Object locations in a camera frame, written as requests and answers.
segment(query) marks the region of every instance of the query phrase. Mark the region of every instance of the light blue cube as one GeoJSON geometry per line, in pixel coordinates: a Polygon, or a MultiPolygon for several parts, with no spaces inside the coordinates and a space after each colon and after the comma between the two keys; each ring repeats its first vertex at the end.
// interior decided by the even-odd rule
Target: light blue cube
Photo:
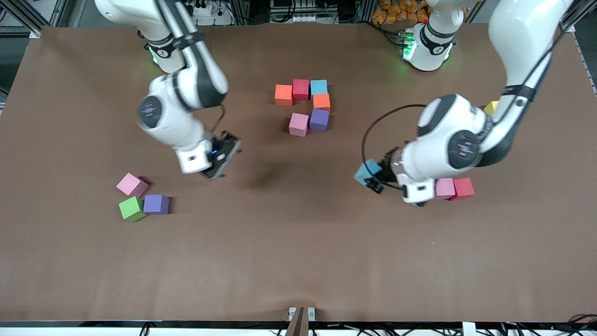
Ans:
{"type": "Polygon", "coordinates": [[[328,93],[328,81],[327,80],[315,80],[311,81],[311,95],[328,93]]]}
{"type": "Polygon", "coordinates": [[[379,171],[381,171],[381,167],[372,158],[365,161],[365,163],[361,164],[361,166],[359,167],[359,170],[356,171],[354,178],[357,182],[359,182],[360,184],[362,184],[366,187],[367,182],[365,182],[365,180],[372,178],[373,176],[371,174],[369,174],[369,172],[365,168],[365,164],[367,164],[367,167],[369,168],[371,173],[374,173],[374,174],[377,174],[379,171]]]}

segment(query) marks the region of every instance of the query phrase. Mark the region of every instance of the foam cube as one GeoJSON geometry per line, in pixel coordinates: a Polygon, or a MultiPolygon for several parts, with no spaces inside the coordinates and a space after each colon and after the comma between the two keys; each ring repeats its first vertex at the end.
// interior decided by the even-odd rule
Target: foam cube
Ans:
{"type": "Polygon", "coordinates": [[[311,94],[329,93],[327,80],[311,81],[311,94]]]}
{"type": "Polygon", "coordinates": [[[318,108],[313,109],[313,113],[311,113],[311,120],[309,121],[309,128],[314,131],[325,132],[328,130],[329,120],[329,111],[318,108]]]}
{"type": "Polygon", "coordinates": [[[488,115],[492,115],[492,114],[493,114],[493,112],[495,112],[495,111],[496,111],[496,108],[497,108],[497,103],[499,103],[499,102],[491,102],[491,103],[489,103],[489,105],[487,105],[487,106],[486,106],[486,107],[483,109],[483,111],[485,111],[485,113],[487,113],[488,115]]]}
{"type": "Polygon", "coordinates": [[[318,94],[314,94],[312,97],[313,97],[313,108],[324,109],[326,111],[330,110],[330,94],[318,93],[318,94]]]}
{"type": "Polygon", "coordinates": [[[359,182],[360,184],[362,184],[362,185],[364,185],[366,187],[367,186],[367,182],[365,180],[372,178],[373,175],[369,174],[369,172],[367,171],[367,168],[365,168],[365,165],[367,165],[367,167],[369,168],[369,170],[371,171],[371,173],[374,173],[374,174],[377,174],[379,171],[381,171],[381,167],[372,158],[370,158],[369,160],[365,161],[365,163],[361,163],[361,166],[359,167],[359,170],[356,171],[356,173],[353,176],[353,178],[357,182],[359,182]]]}
{"type": "Polygon", "coordinates": [[[126,201],[118,204],[122,219],[129,222],[136,222],[139,219],[147,216],[143,213],[143,200],[137,196],[133,196],[126,201]]]}
{"type": "Polygon", "coordinates": [[[276,105],[293,105],[293,86],[276,84],[276,105]]]}
{"type": "Polygon", "coordinates": [[[293,99],[309,100],[309,80],[293,81],[293,99]]]}
{"type": "Polygon", "coordinates": [[[307,136],[307,125],[309,124],[309,116],[306,114],[293,113],[290,118],[290,125],[288,131],[290,135],[307,136]]]}
{"type": "Polygon", "coordinates": [[[447,200],[448,198],[456,195],[454,189],[454,179],[438,179],[435,181],[435,198],[434,200],[447,200]]]}
{"type": "Polygon", "coordinates": [[[167,215],[170,199],[164,195],[145,195],[143,212],[148,215],[167,215]]]}
{"type": "Polygon", "coordinates": [[[127,173],[116,187],[127,196],[141,196],[149,188],[147,183],[131,173],[127,173]]]}
{"type": "Polygon", "coordinates": [[[475,194],[473,182],[470,181],[470,178],[455,179],[454,191],[456,192],[456,195],[449,198],[451,201],[465,200],[475,194]]]}

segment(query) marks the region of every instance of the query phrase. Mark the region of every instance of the green cube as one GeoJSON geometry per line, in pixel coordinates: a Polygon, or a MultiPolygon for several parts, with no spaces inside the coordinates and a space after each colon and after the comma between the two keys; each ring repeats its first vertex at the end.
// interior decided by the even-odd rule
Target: green cube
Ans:
{"type": "Polygon", "coordinates": [[[137,196],[133,196],[126,201],[118,204],[120,207],[120,213],[125,221],[136,222],[139,219],[147,216],[143,213],[143,200],[137,196]]]}

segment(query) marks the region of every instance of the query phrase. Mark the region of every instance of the yellow cube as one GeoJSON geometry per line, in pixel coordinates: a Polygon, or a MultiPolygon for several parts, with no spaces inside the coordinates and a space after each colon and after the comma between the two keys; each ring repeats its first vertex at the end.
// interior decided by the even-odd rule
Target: yellow cube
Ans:
{"type": "Polygon", "coordinates": [[[483,111],[485,111],[485,113],[487,113],[488,115],[492,115],[492,114],[493,114],[493,112],[495,112],[495,111],[496,111],[496,108],[497,108],[497,103],[498,103],[498,102],[496,102],[496,101],[493,101],[493,102],[489,103],[489,105],[487,105],[487,106],[486,106],[486,107],[483,109],[483,111]]]}

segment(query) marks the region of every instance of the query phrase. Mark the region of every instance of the white bracket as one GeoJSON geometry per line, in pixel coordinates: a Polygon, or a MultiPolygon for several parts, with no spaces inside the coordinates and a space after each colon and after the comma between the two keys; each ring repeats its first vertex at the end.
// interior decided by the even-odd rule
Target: white bracket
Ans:
{"type": "Polygon", "coordinates": [[[477,324],[475,322],[462,322],[462,336],[476,336],[477,324]]]}
{"type": "MultiPolygon", "coordinates": [[[[297,307],[290,307],[288,308],[288,320],[292,320],[293,316],[294,316],[294,312],[297,311],[297,307]]],[[[314,307],[309,307],[307,309],[307,312],[309,314],[309,321],[315,321],[315,308],[314,307]]]]}

